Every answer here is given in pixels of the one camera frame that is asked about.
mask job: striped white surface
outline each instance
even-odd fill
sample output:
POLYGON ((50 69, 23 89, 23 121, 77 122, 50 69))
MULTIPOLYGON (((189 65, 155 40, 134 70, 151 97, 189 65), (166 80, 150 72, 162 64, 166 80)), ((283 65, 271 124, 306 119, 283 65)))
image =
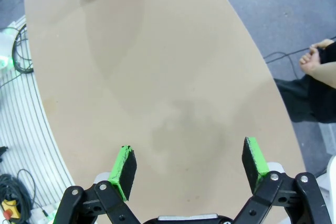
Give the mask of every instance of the striped white surface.
MULTIPOLYGON (((24 22, 25 17, 10 26, 20 28, 24 22)), ((28 46, 26 53, 21 53, 30 58, 27 52, 28 46)), ((18 75, 12 69, 0 85, 18 75)), ((42 206, 59 202, 64 190, 74 184, 48 124, 34 73, 23 74, 0 88, 0 146, 9 148, 0 163, 1 173, 16 175, 22 168, 30 171, 37 185, 36 201, 42 206)), ((20 179, 33 195, 30 177, 23 172, 20 179)))

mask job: table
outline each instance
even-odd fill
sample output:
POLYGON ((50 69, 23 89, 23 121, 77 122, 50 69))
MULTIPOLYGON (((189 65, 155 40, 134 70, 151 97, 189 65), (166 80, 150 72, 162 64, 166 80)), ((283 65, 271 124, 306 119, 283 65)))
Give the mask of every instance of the table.
POLYGON ((25 8, 43 105, 77 185, 91 186, 129 144, 138 170, 128 204, 140 221, 234 217, 250 197, 245 136, 290 176, 304 171, 279 92, 228 0, 25 0, 25 8))

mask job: black pants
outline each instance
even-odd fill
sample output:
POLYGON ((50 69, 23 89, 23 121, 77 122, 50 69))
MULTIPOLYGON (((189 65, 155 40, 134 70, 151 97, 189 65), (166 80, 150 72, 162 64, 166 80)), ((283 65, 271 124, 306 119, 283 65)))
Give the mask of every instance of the black pants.
POLYGON ((317 121, 308 101, 308 76, 294 81, 274 80, 293 122, 317 121))

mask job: concrete floor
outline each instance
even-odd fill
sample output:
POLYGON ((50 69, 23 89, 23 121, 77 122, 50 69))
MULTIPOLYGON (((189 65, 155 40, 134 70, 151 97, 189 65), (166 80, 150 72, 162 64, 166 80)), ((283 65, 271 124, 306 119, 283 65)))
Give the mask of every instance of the concrete floor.
MULTIPOLYGON (((296 51, 324 38, 336 36, 336 0, 229 1, 263 57, 275 51, 296 51)), ((0 27, 7 26, 23 15, 23 0, 0 0, 0 27)), ((300 56, 293 56, 298 76, 303 75, 297 64, 300 56)), ((288 59, 270 63, 269 69, 276 78, 295 78, 288 59)), ((326 167, 330 155, 326 153, 318 124, 294 123, 293 127, 307 171, 314 174, 320 172, 326 167)))

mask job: metal screw head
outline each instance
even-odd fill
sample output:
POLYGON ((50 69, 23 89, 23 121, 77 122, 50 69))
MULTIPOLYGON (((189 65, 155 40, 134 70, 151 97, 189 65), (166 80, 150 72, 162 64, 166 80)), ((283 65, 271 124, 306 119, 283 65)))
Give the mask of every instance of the metal screw head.
POLYGON ((273 174, 271 175, 271 179, 274 180, 274 181, 277 181, 277 180, 279 179, 278 174, 273 173, 273 174))
POLYGON ((100 190, 105 190, 105 189, 106 189, 106 185, 105 185, 105 184, 101 184, 101 185, 99 186, 99 189, 100 189, 100 190))
POLYGON ((304 183, 307 183, 308 182, 308 177, 307 176, 302 176, 301 181, 304 182, 304 183))

